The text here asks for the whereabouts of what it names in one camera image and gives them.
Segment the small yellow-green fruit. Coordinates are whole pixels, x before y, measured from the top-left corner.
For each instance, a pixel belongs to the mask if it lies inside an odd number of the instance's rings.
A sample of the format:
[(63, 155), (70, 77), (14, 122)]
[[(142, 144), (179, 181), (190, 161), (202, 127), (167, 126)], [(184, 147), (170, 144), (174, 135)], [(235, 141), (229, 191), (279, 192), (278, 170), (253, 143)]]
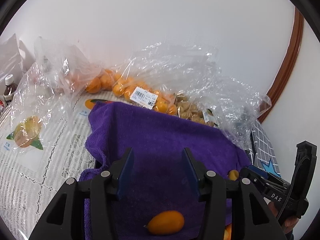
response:
[(231, 170), (228, 173), (228, 179), (231, 181), (236, 181), (239, 178), (239, 172), (237, 170)]

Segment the grey checked bag blue star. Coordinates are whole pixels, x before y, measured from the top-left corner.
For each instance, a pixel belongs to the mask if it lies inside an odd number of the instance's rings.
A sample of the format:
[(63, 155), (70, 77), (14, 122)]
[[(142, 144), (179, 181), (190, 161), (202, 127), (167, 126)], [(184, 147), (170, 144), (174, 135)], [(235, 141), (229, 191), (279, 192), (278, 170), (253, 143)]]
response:
[(253, 123), (247, 138), (246, 150), (252, 165), (281, 177), (271, 141), (258, 120)]

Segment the oval kumquat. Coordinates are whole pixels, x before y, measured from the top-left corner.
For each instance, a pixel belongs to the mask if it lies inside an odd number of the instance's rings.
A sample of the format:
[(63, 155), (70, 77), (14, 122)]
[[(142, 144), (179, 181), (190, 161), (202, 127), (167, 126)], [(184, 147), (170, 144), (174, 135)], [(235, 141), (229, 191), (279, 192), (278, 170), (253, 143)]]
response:
[(153, 217), (145, 228), (152, 235), (172, 235), (184, 227), (183, 215), (174, 210), (164, 211)]

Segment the purple towel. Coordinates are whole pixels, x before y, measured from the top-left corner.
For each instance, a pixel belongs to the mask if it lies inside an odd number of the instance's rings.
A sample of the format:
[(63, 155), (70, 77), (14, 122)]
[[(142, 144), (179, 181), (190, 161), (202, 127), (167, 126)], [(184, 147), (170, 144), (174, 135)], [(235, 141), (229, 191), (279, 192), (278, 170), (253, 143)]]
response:
[(167, 210), (185, 218), (172, 239), (192, 239), (199, 233), (204, 204), (197, 201), (182, 164), (189, 148), (207, 169), (223, 178), (249, 165), (247, 154), (220, 130), (175, 116), (121, 102), (97, 103), (91, 110), (92, 132), (86, 149), (106, 170), (127, 148), (134, 153), (133, 171), (125, 196), (113, 205), (120, 239), (152, 239), (145, 225)]

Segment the large crumpled clear bag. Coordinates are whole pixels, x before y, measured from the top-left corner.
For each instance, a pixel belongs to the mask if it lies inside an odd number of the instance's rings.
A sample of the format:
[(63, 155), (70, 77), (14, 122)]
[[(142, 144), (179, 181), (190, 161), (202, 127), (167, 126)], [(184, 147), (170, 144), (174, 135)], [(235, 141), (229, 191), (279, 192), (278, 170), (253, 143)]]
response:
[(266, 94), (224, 75), (212, 47), (156, 43), (132, 54), (127, 73), (211, 111), (217, 128), (243, 150), (250, 147), (254, 122), (272, 105)]

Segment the clear bag left side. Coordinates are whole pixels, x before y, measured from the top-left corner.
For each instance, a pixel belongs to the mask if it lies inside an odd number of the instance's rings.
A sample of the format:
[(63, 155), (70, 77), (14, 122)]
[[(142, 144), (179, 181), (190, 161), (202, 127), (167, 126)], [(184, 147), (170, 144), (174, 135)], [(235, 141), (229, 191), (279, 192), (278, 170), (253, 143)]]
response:
[(72, 44), (38, 37), (35, 63), (22, 77), (10, 107), (14, 152), (45, 150), (60, 121), (73, 127), (73, 108), (82, 92), (101, 74)]

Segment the brown bottle white cap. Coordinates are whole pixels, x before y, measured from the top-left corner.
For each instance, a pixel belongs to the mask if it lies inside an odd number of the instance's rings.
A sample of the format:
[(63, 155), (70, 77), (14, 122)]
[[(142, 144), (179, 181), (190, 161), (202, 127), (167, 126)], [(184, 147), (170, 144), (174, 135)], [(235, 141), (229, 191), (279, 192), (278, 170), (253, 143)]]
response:
[(3, 97), (5, 100), (5, 103), (8, 105), (12, 102), (14, 94), (17, 89), (17, 84), (15, 83), (14, 75), (9, 74), (5, 77), (5, 91), (3, 93)]

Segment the clear bag of oranges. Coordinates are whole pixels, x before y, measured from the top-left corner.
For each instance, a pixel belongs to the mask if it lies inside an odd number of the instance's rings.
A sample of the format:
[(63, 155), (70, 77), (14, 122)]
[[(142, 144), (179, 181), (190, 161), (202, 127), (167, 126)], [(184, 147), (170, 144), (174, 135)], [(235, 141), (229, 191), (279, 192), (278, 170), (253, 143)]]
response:
[(113, 97), (159, 113), (178, 115), (176, 95), (163, 88), (154, 88), (144, 77), (129, 73), (114, 66), (104, 68), (101, 73), (85, 86), (88, 94), (110, 92)]

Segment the white plastic bag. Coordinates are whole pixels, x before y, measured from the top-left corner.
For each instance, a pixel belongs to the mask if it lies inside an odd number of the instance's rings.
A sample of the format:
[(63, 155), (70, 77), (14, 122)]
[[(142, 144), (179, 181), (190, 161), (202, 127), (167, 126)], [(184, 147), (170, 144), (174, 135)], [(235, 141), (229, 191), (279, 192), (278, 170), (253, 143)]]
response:
[(34, 62), (31, 52), (16, 34), (13, 34), (1, 43), (1, 86), (9, 74), (14, 75), (14, 82), (18, 84)]

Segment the brown wooden door frame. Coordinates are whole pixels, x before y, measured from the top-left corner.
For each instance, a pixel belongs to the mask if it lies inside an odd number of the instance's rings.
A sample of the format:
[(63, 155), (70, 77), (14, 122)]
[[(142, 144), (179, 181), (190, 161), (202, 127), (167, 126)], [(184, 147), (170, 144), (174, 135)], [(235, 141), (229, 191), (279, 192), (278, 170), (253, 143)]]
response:
[(287, 47), (282, 64), (276, 74), (276, 77), (274, 78), (272, 86), (267, 92), (268, 97), (271, 99), (272, 105), (267, 111), (265, 111), (261, 116), (259, 116), (258, 120), (260, 123), (263, 123), (267, 116), (270, 114), (289, 81), (289, 78), (293, 72), (299, 54), (303, 37), (303, 29), (304, 17), (300, 13), (300, 11), (297, 8), (295, 8), (294, 21), (289, 45)]

